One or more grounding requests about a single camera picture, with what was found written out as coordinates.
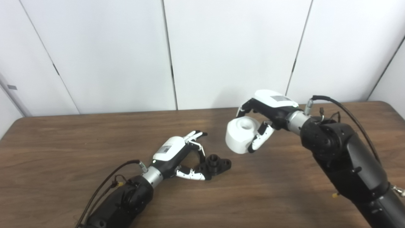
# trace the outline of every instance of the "white cylindrical object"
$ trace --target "white cylindrical object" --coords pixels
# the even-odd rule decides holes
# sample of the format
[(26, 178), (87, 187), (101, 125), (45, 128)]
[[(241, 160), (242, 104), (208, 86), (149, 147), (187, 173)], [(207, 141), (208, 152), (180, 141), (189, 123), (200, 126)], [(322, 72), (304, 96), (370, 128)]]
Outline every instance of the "white cylindrical object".
[(238, 154), (247, 153), (247, 148), (257, 134), (260, 123), (248, 116), (231, 120), (226, 128), (226, 145)]

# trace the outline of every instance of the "hole in white cylinder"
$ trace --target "hole in white cylinder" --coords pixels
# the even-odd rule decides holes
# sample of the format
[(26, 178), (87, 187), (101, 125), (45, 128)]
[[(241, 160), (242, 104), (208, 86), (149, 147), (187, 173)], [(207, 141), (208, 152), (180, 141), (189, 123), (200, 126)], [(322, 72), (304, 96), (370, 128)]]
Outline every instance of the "hole in white cylinder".
[(246, 130), (252, 129), (254, 127), (252, 121), (249, 119), (240, 120), (240, 125), (243, 129)]

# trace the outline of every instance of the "black robot arm segment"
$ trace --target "black robot arm segment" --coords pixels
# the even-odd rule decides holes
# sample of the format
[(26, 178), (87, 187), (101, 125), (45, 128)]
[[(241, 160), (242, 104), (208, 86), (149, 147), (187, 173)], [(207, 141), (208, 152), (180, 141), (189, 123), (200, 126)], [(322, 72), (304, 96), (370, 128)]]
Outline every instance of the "black robot arm segment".
[(153, 198), (152, 185), (135, 176), (117, 188), (89, 216), (85, 228), (127, 228)]
[[(128, 161), (119, 166), (103, 181), (93, 194), (76, 228), (128, 228), (135, 217), (139, 215), (152, 200), (154, 188), (164, 179), (179, 176), (192, 180), (211, 180), (212, 176), (229, 170), (231, 168), (231, 162), (228, 159), (220, 159), (214, 154), (210, 155), (208, 159), (205, 159), (204, 149), (196, 140), (206, 135), (207, 133), (201, 131), (192, 131), (184, 137), (174, 136), (169, 138), (153, 155), (153, 161), (148, 168), (139, 160)], [(180, 165), (183, 159), (192, 150), (198, 152), (200, 160), (195, 171)], [(118, 185), (117, 180), (114, 179), (111, 186), (109, 186), (93, 204), (84, 225), (82, 225), (81, 221), (101, 187), (120, 168), (131, 163), (138, 163), (142, 168), (143, 174), (128, 180), (122, 175), (116, 175), (115, 178), (121, 176), (125, 184), (121, 183), (119, 188), (108, 195), (95, 211), (92, 211), (101, 197), (111, 188)]]
[(391, 190), (380, 163), (349, 125), (324, 124), (311, 117), (300, 136), (339, 194), (353, 202), (372, 228), (405, 228), (403, 203)]
[[(237, 117), (253, 110), (272, 121), (274, 129), (299, 135), (302, 145), (312, 152), (338, 193), (353, 202), (372, 228), (405, 228), (405, 206), (392, 189), (401, 196), (405, 192), (388, 182), (371, 140), (353, 114), (325, 96), (314, 96), (302, 111), (295, 105), (285, 105), (288, 98), (269, 99), (273, 98), (273, 91), (267, 92), (269, 96), (258, 92), (239, 108)], [(374, 156), (348, 124), (324, 118), (323, 110), (322, 117), (310, 116), (313, 100), (317, 99), (342, 108), (360, 128)]]

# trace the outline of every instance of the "barcode label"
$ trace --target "barcode label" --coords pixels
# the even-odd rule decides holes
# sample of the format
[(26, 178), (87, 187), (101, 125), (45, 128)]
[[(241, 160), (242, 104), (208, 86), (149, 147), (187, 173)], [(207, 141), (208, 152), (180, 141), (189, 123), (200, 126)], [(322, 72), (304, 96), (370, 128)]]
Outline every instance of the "barcode label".
[(169, 151), (169, 149), (172, 147), (172, 145), (166, 145), (166, 146), (162, 146), (156, 153), (161, 153), (161, 154), (165, 154)]

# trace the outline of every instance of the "cable connector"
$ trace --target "cable connector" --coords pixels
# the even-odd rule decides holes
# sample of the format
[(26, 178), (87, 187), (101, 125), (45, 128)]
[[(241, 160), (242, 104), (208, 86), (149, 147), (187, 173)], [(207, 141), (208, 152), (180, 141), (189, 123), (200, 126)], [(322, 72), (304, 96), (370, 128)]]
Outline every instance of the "cable connector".
[(143, 173), (147, 173), (148, 172), (148, 168), (145, 166), (145, 164), (143, 162), (139, 162), (139, 167), (142, 169)]
[(308, 103), (307, 103), (307, 106), (305, 106), (305, 110), (304, 110), (304, 114), (306, 116), (309, 116), (309, 114), (311, 113), (312, 105), (313, 105), (313, 100), (309, 99)]
[(391, 185), (391, 189), (394, 190), (400, 197), (405, 197), (405, 190), (403, 188)]

